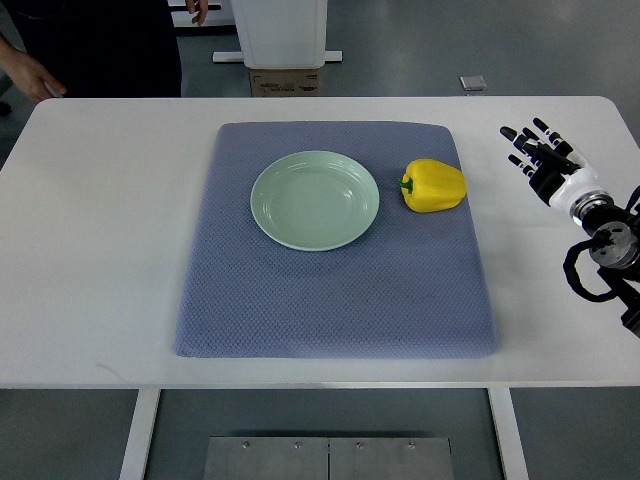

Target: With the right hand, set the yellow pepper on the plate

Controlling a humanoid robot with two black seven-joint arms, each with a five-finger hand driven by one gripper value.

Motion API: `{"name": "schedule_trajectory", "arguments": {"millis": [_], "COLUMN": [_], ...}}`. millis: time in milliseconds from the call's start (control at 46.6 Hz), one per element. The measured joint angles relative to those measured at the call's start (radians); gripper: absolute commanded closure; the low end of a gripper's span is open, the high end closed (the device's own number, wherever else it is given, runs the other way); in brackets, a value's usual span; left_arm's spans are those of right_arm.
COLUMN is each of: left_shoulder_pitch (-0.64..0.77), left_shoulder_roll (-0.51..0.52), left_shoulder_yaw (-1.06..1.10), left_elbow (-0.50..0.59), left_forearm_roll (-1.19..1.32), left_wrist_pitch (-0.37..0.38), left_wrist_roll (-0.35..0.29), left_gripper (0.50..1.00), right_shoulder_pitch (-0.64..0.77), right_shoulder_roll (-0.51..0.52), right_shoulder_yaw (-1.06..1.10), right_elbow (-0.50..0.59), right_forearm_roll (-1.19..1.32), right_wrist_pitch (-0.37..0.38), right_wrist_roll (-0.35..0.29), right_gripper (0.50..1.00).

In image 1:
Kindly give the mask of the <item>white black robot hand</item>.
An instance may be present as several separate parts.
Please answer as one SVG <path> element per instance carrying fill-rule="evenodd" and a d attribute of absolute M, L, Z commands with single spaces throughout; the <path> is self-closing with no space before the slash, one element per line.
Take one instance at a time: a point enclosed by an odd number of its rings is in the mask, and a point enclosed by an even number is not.
<path fill-rule="evenodd" d="M 529 186 L 549 207 L 567 213 L 583 196 L 599 192 L 597 174 L 585 157 L 540 118 L 537 132 L 502 126 L 500 133 L 515 148 L 509 161 L 527 177 Z"/>

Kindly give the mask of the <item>person's hand at top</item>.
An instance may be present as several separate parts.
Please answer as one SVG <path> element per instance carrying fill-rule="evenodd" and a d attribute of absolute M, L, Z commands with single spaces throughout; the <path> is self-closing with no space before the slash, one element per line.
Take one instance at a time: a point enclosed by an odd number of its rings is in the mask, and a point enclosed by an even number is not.
<path fill-rule="evenodd" d="M 207 0 L 186 0 L 185 6 L 193 25 L 202 26 L 206 20 L 209 3 Z"/>

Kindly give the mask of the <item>person's hand near table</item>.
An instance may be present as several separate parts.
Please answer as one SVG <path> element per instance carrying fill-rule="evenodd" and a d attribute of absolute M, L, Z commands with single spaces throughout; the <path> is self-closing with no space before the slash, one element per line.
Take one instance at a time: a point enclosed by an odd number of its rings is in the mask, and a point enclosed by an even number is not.
<path fill-rule="evenodd" d="M 34 103 L 63 98 L 67 89 L 37 60 L 16 51 L 6 65 L 6 72 L 14 85 Z"/>

